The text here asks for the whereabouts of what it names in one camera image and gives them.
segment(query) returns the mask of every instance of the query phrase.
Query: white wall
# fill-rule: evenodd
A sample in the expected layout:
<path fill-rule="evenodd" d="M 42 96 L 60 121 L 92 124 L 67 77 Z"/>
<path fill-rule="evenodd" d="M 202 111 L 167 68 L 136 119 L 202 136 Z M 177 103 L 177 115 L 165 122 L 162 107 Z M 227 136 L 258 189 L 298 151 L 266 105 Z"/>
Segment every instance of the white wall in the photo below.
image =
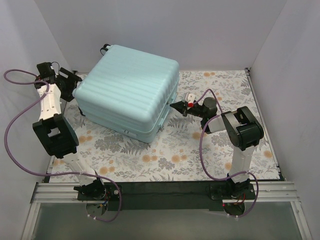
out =
<path fill-rule="evenodd" d="M 288 0 L 258 54 L 252 84 L 284 176 L 320 239 L 320 3 Z"/>
<path fill-rule="evenodd" d="M 36 64 L 51 61 L 69 66 L 33 0 L 0 0 L 0 35 L 0 136 L 3 139 L 9 121 L 38 99 L 33 86 L 5 82 L 3 73 L 12 68 L 37 73 Z M 16 81 L 34 80 L 23 73 L 10 76 Z M 50 157 L 32 129 L 39 112 L 40 107 L 34 107 L 12 126 L 9 146 L 25 167 L 44 173 Z M 0 239 L 20 239 L 36 181 L 41 178 L 24 173 L 11 162 L 1 141 Z"/>
<path fill-rule="evenodd" d="M 179 62 L 182 70 L 251 67 L 286 0 L 35 0 L 72 69 L 105 43 Z"/>

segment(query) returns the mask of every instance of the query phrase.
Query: gray leaf print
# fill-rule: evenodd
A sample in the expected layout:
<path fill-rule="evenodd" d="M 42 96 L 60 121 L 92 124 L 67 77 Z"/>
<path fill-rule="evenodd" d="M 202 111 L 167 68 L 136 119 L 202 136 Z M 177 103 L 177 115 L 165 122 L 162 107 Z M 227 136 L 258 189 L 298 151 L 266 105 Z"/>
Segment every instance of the gray leaf print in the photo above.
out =
<path fill-rule="evenodd" d="M 191 74 L 192 74 L 191 71 L 183 71 L 183 72 L 180 73 L 180 75 L 181 75 L 180 78 L 182 80 L 186 80 L 186 79 L 190 78 Z"/>
<path fill-rule="evenodd" d="M 250 84 L 247 80 L 242 80 L 240 86 L 245 88 L 250 88 Z"/>
<path fill-rule="evenodd" d="M 98 139 L 94 143 L 95 149 L 100 149 L 101 151 L 110 150 L 115 153 L 121 148 L 120 143 L 124 142 L 124 137 L 120 134 L 114 134 L 112 136 L 105 136 L 104 139 Z"/>
<path fill-rule="evenodd" d="M 207 158 L 204 158 L 204 165 L 205 166 L 208 166 L 208 161 L 207 161 Z M 197 175 L 201 175 L 204 170 L 202 168 L 202 165 L 200 163 L 200 157 L 197 156 L 197 157 L 192 157 L 189 161 L 188 161 L 188 165 L 191 169 L 194 169 L 193 172 Z"/>
<path fill-rule="evenodd" d="M 159 174 L 160 178 L 152 175 L 152 178 L 149 178 L 150 182 L 167 182 L 167 181 L 174 181 L 174 177 L 172 176 L 172 178 L 170 177 L 170 175 L 168 174 L 168 177 L 162 176 L 161 174 Z"/>
<path fill-rule="evenodd" d="M 251 89 L 250 88 L 244 88 L 244 89 L 241 90 L 241 93 L 244 94 L 244 95 L 249 96 L 250 93 L 251 93 Z"/>
<path fill-rule="evenodd" d="M 255 118 L 257 119 L 257 121 L 264 127 L 264 124 L 263 124 L 263 122 L 262 122 L 262 120 L 261 120 L 261 117 L 260 117 L 260 115 L 255 115 Z"/>
<path fill-rule="evenodd" d="M 233 76 L 229 75 L 229 74 L 219 74 L 219 75 L 215 75 L 217 78 L 222 78 L 222 79 L 232 79 Z"/>
<path fill-rule="evenodd" d="M 73 105 L 73 104 L 68 105 L 68 110 L 79 110 L 78 105 Z"/>
<path fill-rule="evenodd" d="M 209 147 L 203 147 L 202 148 L 202 153 L 203 154 L 206 154 L 207 152 L 209 152 L 210 151 L 210 148 Z M 199 148 L 198 149 L 194 149 L 194 150 L 192 150 L 190 153 L 191 154 L 193 154 L 193 155 L 196 155 L 197 156 L 197 158 L 199 158 L 200 159 L 200 157 L 199 157 Z"/>
<path fill-rule="evenodd" d="M 219 159 L 219 158 L 228 158 L 228 159 L 231 159 L 233 153 L 234 153 L 234 150 L 233 150 L 231 147 L 227 147 L 224 151 L 214 152 L 214 153 L 213 153 L 213 156 L 214 156 L 216 159 Z"/>
<path fill-rule="evenodd" d="M 100 155 L 100 156 L 96 155 L 96 156 L 93 156 L 91 159 L 92 159 L 92 164 L 98 164 L 98 163 L 103 163 L 110 158 L 106 157 L 105 155 Z"/>
<path fill-rule="evenodd" d="M 109 134 L 118 134 L 116 131 L 113 131 L 110 128 L 105 128 L 100 132 L 101 135 L 105 134 L 105 135 L 109 135 Z"/>
<path fill-rule="evenodd" d="M 158 161 L 158 167 L 161 168 L 161 170 L 163 170 L 164 168 L 167 170 L 171 170 L 175 168 L 175 165 L 172 162 L 167 161 L 166 158 L 162 157 Z"/>
<path fill-rule="evenodd" d="M 198 86 L 191 85 L 191 86 L 183 86 L 182 89 L 184 89 L 184 90 L 189 90 L 189 91 L 193 91 L 193 90 L 198 90 L 199 87 L 198 87 Z"/>
<path fill-rule="evenodd" d="M 223 100 L 223 108 L 227 109 L 227 110 L 235 110 L 234 108 L 236 108 L 237 106 L 240 106 L 241 102 L 237 101 L 237 100 Z"/>
<path fill-rule="evenodd" d="M 261 150 L 263 146 L 268 146 L 267 144 L 269 144 L 269 142 L 266 140 L 265 137 L 260 139 L 259 146 L 258 146 L 259 150 Z"/>
<path fill-rule="evenodd" d="M 148 150 L 148 148 L 150 147 L 151 146 L 149 143 L 130 139 L 121 149 L 121 153 L 131 155 L 133 155 L 134 153 L 135 155 L 137 155 L 139 153 L 141 155 L 143 150 Z"/>
<path fill-rule="evenodd" d="M 116 162 L 119 166 L 125 166 L 129 168 L 132 171 L 141 171 L 144 167 L 143 164 L 139 162 L 138 157 L 133 157 L 131 155 L 122 154 L 122 156 L 117 157 L 116 156 Z"/>
<path fill-rule="evenodd" d="M 193 169 L 190 167 L 181 167 L 179 170 L 173 170 L 172 174 L 177 174 L 177 175 L 188 175 L 189 173 L 192 173 Z"/>
<path fill-rule="evenodd" d="M 190 142 L 190 136 L 187 131 L 172 131 L 168 134 L 168 137 L 164 138 L 162 142 L 169 146 L 169 149 L 173 150 L 178 146 L 184 146 Z"/>
<path fill-rule="evenodd" d="M 211 142 L 219 147 L 232 146 L 226 131 L 219 132 L 217 137 L 211 139 Z"/>
<path fill-rule="evenodd" d="M 193 84 L 200 83 L 202 80 L 201 80 L 200 77 L 196 77 L 195 79 L 188 79 L 188 78 L 186 78 L 185 81 L 186 81 L 186 83 L 187 83 L 188 85 L 193 85 Z"/>
<path fill-rule="evenodd" d="M 192 124 L 193 122 L 195 122 L 194 118 L 190 115 L 184 117 L 184 116 L 173 116 L 172 118 L 170 118 L 169 123 L 168 123 L 168 127 L 173 127 L 173 128 L 186 128 L 189 124 Z"/>
<path fill-rule="evenodd" d="M 161 171 L 160 168 L 154 168 L 154 169 L 148 168 L 147 170 L 144 169 L 144 170 L 142 170 L 140 175 L 137 176 L 137 178 L 138 177 L 146 177 L 146 175 L 148 175 L 148 174 L 154 174 L 155 172 L 160 172 L 160 171 Z"/>
<path fill-rule="evenodd" d="M 136 173 L 133 173 L 132 171 L 118 171 L 115 172 L 114 175 L 116 175 L 117 177 L 121 177 L 123 179 L 133 179 L 136 177 Z"/>
<path fill-rule="evenodd" d="M 87 130 L 91 130 L 91 131 L 97 130 L 97 129 L 101 128 L 101 127 L 102 127 L 101 125 L 98 125 L 98 124 L 96 124 L 96 123 L 94 123 L 94 122 L 91 122 L 91 121 L 89 121 L 89 122 L 85 125 L 85 128 L 86 128 Z"/>
<path fill-rule="evenodd" d="M 262 174 L 264 172 L 264 170 L 259 169 L 257 166 L 250 166 L 250 172 L 257 175 L 257 174 Z"/>
<path fill-rule="evenodd" d="M 159 128 L 157 133 L 162 133 L 164 130 L 165 130 L 165 126 L 162 126 L 162 127 Z"/>
<path fill-rule="evenodd" d="M 73 119 L 68 119 L 68 122 L 70 123 L 71 127 L 76 130 L 77 128 L 82 128 L 82 126 L 85 126 L 85 118 L 77 118 L 73 117 Z"/>
<path fill-rule="evenodd" d="M 89 151 L 80 151 L 81 157 L 86 158 L 88 155 L 91 155 Z"/>

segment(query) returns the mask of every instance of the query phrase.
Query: floral pattern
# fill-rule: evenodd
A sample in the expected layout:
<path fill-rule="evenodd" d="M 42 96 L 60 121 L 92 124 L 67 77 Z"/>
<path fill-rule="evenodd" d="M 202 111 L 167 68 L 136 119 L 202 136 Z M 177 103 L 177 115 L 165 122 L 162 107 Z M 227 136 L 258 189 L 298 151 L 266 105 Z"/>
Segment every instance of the floral pattern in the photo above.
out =
<path fill-rule="evenodd" d="M 185 92 L 199 98 L 208 88 L 215 92 L 223 111 L 248 106 L 261 122 L 244 71 L 181 72 L 176 101 L 180 101 Z M 64 115 L 79 138 L 79 154 L 102 176 L 116 182 L 209 180 L 199 157 L 200 118 L 183 117 L 173 109 L 154 141 L 144 143 L 81 116 L 75 99 L 67 104 Z M 233 156 L 227 133 L 205 134 L 202 152 L 208 172 L 217 178 L 225 177 Z M 55 159 L 50 167 L 53 173 L 70 171 L 61 159 Z M 279 179 L 266 137 L 253 153 L 250 170 L 258 179 Z M 50 178 L 51 183 L 77 181 L 71 175 Z"/>

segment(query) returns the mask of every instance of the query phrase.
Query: metal frame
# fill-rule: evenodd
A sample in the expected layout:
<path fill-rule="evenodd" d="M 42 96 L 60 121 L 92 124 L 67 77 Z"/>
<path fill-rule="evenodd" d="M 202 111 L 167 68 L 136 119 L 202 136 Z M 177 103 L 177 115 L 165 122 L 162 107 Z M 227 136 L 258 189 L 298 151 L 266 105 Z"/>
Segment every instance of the metal frame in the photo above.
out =
<path fill-rule="evenodd" d="M 26 219 L 26 223 L 24 226 L 24 230 L 22 233 L 22 240 L 31 240 L 33 239 L 33 233 L 36 226 L 39 210 L 40 210 L 40 203 L 32 203 L 30 206 L 29 214 Z"/>
<path fill-rule="evenodd" d="M 308 224 L 307 224 L 304 212 L 301 207 L 301 202 L 300 201 L 292 201 L 291 206 L 292 206 L 295 220 L 296 220 L 296 223 L 298 224 L 302 239 L 312 240 L 312 236 L 309 231 Z"/>
<path fill-rule="evenodd" d="M 96 203 L 97 201 L 79 201 L 78 192 L 74 187 L 77 183 L 38 183 L 35 187 L 33 203 Z M 234 200 L 224 199 L 224 203 Z M 261 181 L 259 182 L 258 202 L 292 202 L 299 201 L 295 185 L 291 181 Z"/>
<path fill-rule="evenodd" d="M 79 201 L 77 200 L 78 192 L 73 188 L 77 183 L 38 183 L 32 196 L 32 204 L 25 225 L 22 239 L 32 239 L 34 228 L 42 203 L 97 203 L 96 201 Z M 234 200 L 224 199 L 223 203 L 234 202 Z M 311 234 L 305 219 L 305 215 L 301 208 L 300 198 L 295 189 L 295 185 L 291 181 L 260 181 L 259 195 L 257 202 L 290 202 L 292 210 L 297 222 L 300 234 L 303 240 L 311 240 Z"/>

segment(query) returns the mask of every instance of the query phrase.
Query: glass panel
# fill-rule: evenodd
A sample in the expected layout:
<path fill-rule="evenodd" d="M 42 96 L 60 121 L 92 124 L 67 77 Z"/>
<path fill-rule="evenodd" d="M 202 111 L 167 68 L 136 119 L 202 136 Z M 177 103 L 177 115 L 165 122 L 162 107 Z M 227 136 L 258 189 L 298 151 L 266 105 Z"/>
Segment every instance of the glass panel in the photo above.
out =
<path fill-rule="evenodd" d="M 107 212 L 105 217 L 112 217 Z M 300 240 L 290 202 L 257 202 L 238 220 L 208 210 L 125 210 L 112 223 L 87 217 L 84 203 L 42 203 L 35 240 Z"/>

